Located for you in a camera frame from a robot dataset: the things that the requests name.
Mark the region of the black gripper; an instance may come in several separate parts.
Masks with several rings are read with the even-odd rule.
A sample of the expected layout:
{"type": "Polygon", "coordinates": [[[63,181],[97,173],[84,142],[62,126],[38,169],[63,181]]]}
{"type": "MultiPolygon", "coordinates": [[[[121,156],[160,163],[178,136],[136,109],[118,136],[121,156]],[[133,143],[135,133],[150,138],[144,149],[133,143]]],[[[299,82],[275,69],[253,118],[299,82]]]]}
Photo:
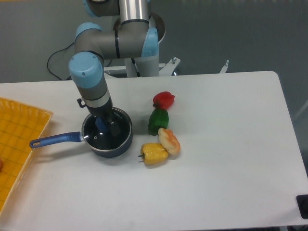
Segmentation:
{"type": "Polygon", "coordinates": [[[105,123],[109,128],[112,137],[117,137],[120,135],[121,132],[119,125],[114,118],[108,117],[112,113],[112,108],[113,108],[112,100],[108,100],[106,104],[100,107],[91,107],[87,105],[87,109],[89,110],[89,113],[91,115],[96,117],[106,118],[105,123]]]}

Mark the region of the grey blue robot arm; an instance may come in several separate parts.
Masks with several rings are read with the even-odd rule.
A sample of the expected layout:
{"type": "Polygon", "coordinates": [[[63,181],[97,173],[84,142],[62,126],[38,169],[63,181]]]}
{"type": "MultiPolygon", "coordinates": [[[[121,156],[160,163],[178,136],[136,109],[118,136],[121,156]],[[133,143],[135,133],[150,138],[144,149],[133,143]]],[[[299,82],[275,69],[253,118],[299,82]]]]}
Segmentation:
{"type": "Polygon", "coordinates": [[[150,26],[149,0],[85,0],[90,15],[119,15],[119,30],[104,32],[94,23],[76,31],[75,55],[68,68],[82,101],[91,115],[99,117],[113,137],[122,129],[112,115],[112,100],[104,78],[104,60],[149,58],[159,55],[157,29],[150,26]]]}

